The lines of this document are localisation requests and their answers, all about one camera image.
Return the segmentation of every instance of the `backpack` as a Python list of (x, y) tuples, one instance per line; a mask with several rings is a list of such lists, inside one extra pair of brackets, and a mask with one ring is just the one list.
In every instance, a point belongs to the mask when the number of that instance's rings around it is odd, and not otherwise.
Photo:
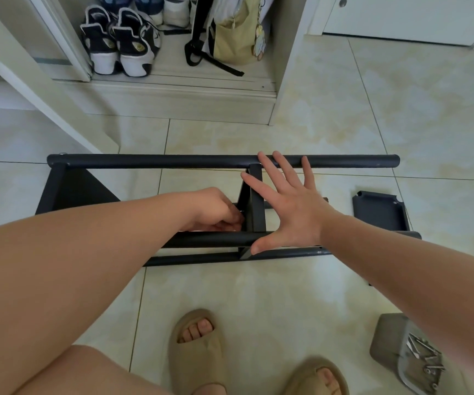
[[(192, 5), (191, 40), (184, 47), (186, 61), (197, 66), (206, 59), (235, 76), (243, 76), (244, 72), (226, 64), (244, 65), (262, 58), (266, 35), (259, 21), (264, 0), (238, 0), (235, 15), (216, 23), (214, 16), (226, 7), (222, 2), (227, 0), (196, 0), (195, 10)], [(203, 41), (205, 25), (207, 40)]]

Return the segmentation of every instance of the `tile floor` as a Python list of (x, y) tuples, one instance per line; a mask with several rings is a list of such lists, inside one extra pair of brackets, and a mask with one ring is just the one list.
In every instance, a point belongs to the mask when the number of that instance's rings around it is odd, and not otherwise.
[[(319, 170), (319, 188), (349, 214), (360, 189), (396, 194), (424, 239), (474, 255), (474, 52), (322, 36), (306, 37), (297, 63), (274, 127), (94, 119), (121, 153), (397, 153), (394, 170)], [(57, 152), (85, 150), (38, 112), (0, 110), (0, 224), (34, 214)], [(235, 199), (240, 187), (235, 171), (96, 174), (120, 199), (210, 185)], [(78, 343), (169, 387), (168, 334), (196, 307), (213, 310), (230, 340), (230, 393), (278, 393), (309, 354), (333, 359), (353, 395), (409, 393), (368, 354), (378, 316), (396, 308), (332, 256), (142, 269)], [(474, 395), (446, 363), (439, 393)]]

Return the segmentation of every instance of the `beige slide sandal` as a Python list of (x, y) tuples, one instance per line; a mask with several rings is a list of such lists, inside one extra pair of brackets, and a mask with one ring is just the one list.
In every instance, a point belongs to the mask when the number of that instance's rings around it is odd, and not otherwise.
[[(203, 318), (211, 322), (213, 331), (196, 340), (179, 343), (184, 330)], [(176, 395), (191, 395), (207, 384), (227, 387), (223, 338), (213, 313), (206, 309), (197, 309), (180, 319), (170, 337), (169, 360), (171, 385)]]
[(307, 359), (297, 368), (288, 381), (283, 395), (331, 395), (330, 390), (317, 374), (317, 371), (323, 368), (332, 372), (339, 383), (341, 395), (349, 395), (349, 387), (338, 367), (328, 359), (317, 357)]

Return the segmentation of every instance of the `toe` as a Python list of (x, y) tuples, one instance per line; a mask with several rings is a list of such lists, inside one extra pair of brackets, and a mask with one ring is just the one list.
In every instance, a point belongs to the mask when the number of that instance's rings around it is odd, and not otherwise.
[(191, 337), (191, 333), (188, 329), (184, 330), (184, 332), (182, 333), (182, 338), (184, 342), (193, 341), (193, 338)]
[(201, 333), (199, 332), (197, 325), (190, 325), (189, 331), (191, 333), (191, 337), (193, 337), (194, 340), (201, 338)]
[(318, 377), (323, 380), (326, 387), (330, 390), (332, 395), (341, 395), (338, 380), (334, 377), (330, 369), (323, 368), (317, 371)]
[(205, 336), (213, 331), (213, 326), (207, 318), (203, 318), (199, 323), (197, 323), (197, 327), (199, 328), (201, 336)]

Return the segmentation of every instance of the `black metal frame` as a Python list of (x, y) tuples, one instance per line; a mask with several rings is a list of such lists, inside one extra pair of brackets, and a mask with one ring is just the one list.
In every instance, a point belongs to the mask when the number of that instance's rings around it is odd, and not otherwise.
[[(301, 155), (286, 155), (293, 167), (301, 167)], [(308, 155), (314, 168), (342, 167), (397, 167), (398, 155)], [(244, 168), (262, 180), (262, 165), (256, 155), (49, 155), (51, 167), (36, 214), (83, 205), (117, 202), (119, 199), (87, 169), (122, 168)], [(270, 234), (266, 230), (265, 209), (270, 206), (245, 182), (242, 183), (238, 209), (245, 216), (240, 232), (180, 232), (164, 248), (237, 247), (237, 252), (194, 255), (154, 256), (145, 266), (236, 262), (244, 259), (278, 259), (298, 256), (328, 255), (329, 251), (315, 246), (284, 248), (252, 256), (250, 246), (260, 237)], [(416, 232), (403, 232), (420, 238)]]

